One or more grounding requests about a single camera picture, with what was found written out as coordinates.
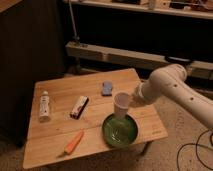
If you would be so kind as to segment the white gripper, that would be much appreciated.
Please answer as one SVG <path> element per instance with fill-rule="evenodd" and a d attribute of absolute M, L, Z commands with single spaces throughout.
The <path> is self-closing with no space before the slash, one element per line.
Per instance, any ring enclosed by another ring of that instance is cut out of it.
<path fill-rule="evenodd" d="M 133 93 L 131 94 L 130 106 L 137 108 L 137 107 L 142 107 L 146 105 L 147 105 L 147 101 L 142 95 L 142 83 L 140 83 L 136 86 Z"/>

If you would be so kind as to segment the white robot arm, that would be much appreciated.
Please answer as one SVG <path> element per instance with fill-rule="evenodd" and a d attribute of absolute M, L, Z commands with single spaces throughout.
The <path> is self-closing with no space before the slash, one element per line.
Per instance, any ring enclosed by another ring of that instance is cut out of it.
<path fill-rule="evenodd" d="M 176 102 L 213 132 L 213 100 L 197 93 L 184 83 L 186 69 L 171 64 L 154 70 L 147 81 L 137 85 L 132 99 L 142 105 L 154 103 L 161 95 Z"/>

